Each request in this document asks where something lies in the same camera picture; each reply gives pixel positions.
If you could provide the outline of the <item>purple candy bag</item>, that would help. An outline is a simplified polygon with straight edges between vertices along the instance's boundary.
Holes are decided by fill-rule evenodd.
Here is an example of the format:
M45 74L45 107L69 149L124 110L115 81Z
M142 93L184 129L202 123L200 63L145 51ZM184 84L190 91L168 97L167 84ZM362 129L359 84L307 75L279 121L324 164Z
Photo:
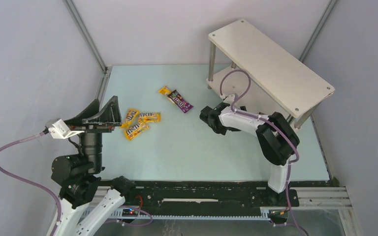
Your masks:
M176 89L168 94L168 98L170 98L183 113L187 113L193 108Z

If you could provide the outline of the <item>yellow candy bar wrapper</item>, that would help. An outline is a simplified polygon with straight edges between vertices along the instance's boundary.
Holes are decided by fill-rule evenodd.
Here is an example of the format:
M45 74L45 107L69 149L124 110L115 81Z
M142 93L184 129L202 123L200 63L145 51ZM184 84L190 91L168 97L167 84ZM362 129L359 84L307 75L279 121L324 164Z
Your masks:
M168 86L162 87L159 91L160 94L166 96L167 98L170 98L169 95L171 94L171 90Z

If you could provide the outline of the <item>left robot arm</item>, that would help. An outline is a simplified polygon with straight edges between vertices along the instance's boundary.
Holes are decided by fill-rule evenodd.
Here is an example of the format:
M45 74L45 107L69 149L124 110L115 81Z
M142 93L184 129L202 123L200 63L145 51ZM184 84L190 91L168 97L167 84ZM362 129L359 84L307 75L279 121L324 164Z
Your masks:
M81 219L101 183L97 174L104 170L102 135L113 132L121 124L117 96L112 96L103 107L95 99L71 119L56 118L46 123L46 130L54 139L79 138L74 144L77 154L59 156L52 162L51 179L61 189L57 197L55 228L48 231L49 236L93 236L116 209L136 196L134 182L124 176L114 178L102 200Z

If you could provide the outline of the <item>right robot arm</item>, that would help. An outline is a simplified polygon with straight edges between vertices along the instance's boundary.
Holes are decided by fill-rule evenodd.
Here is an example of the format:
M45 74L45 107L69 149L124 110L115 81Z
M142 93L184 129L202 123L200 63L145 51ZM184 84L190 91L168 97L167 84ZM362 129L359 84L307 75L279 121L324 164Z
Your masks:
M299 159L300 140L282 114L253 114L221 102L214 108L204 107L199 118L217 134L243 131L255 136L264 157L271 163L268 187L278 194L285 191L290 181L290 165Z

